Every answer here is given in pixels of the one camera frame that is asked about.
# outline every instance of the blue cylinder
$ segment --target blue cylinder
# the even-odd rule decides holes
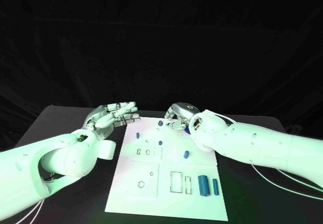
[[[211,189],[209,189],[208,176],[201,175],[198,178],[199,178],[201,196],[209,196]]]
[[[185,154],[183,154],[185,159],[189,157],[189,154],[191,154],[191,152],[185,151]]]
[[[186,126],[186,128],[185,128],[185,132],[186,132],[188,134],[191,134],[189,126]]]
[[[216,179],[212,179],[212,181],[214,181],[214,194],[215,195],[219,195],[218,180]]]

